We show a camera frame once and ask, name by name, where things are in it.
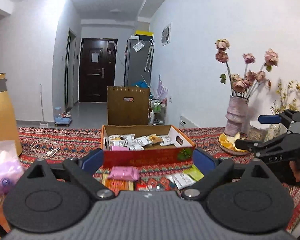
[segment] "gray floor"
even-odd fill
[[[108,124],[107,104],[76,103],[70,111],[72,122],[69,128],[73,129],[101,129]],[[39,122],[17,121],[18,127],[39,127]]]

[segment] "pink vase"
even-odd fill
[[[242,97],[230,96],[229,106],[226,118],[228,119],[225,128],[227,136],[235,136],[240,132],[242,124],[245,122],[248,114],[248,100]]]

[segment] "pink snack packet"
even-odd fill
[[[135,181],[140,178],[140,171],[134,167],[114,166],[111,169],[108,179],[120,179]]]
[[[130,149],[127,147],[121,147],[121,146],[111,146],[110,151],[129,151]]]

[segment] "ridged gray surface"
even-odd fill
[[[54,234],[13,230],[4,240],[292,240],[284,231],[251,236],[229,231],[211,220],[198,202],[175,192],[122,191],[99,201],[84,220]]]

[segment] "red box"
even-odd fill
[[[146,146],[144,151],[110,151],[108,136],[134,133],[135,137],[148,136],[150,134],[169,135],[174,145]],[[105,168],[113,166],[145,166],[156,164],[169,164],[191,160],[195,144],[185,134],[173,125],[163,126],[115,126],[103,125],[101,133],[101,148],[104,151]]]

